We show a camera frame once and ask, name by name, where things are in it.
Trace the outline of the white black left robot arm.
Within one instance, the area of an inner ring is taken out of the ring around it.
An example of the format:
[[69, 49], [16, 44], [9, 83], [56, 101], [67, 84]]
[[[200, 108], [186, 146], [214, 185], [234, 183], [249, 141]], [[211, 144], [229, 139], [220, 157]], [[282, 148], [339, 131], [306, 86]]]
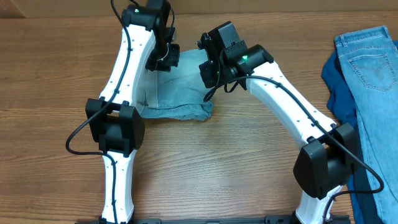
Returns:
[[174, 14], [168, 1], [123, 10], [119, 53], [99, 98], [89, 99], [85, 111], [105, 168], [105, 201], [99, 223], [133, 223], [133, 162], [144, 139], [141, 112], [157, 94], [157, 73], [177, 67], [180, 47]]

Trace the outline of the light blue denim shorts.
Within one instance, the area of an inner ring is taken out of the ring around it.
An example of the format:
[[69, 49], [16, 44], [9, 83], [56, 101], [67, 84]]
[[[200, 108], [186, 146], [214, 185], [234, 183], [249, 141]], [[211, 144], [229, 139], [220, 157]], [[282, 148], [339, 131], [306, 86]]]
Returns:
[[177, 67], [170, 72], [152, 72], [142, 84], [144, 96], [141, 116], [147, 119], [170, 118], [204, 121], [212, 116], [213, 103], [203, 101], [209, 92], [201, 79], [199, 65], [208, 60], [204, 50], [180, 54]]

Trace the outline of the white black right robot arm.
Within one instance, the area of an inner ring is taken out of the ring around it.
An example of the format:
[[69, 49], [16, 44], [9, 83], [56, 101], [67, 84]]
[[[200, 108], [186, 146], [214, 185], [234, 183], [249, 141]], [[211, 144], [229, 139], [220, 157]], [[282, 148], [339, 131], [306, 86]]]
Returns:
[[288, 81], [273, 56], [261, 45], [244, 41], [229, 45], [200, 40], [208, 60], [200, 75], [212, 93], [235, 82], [259, 98], [293, 137], [299, 154], [293, 173], [302, 188], [298, 207], [290, 215], [267, 215], [263, 220], [241, 223], [350, 223], [347, 215], [332, 215], [334, 196], [341, 192], [357, 163], [350, 153], [357, 149], [350, 124], [337, 125], [312, 106]]

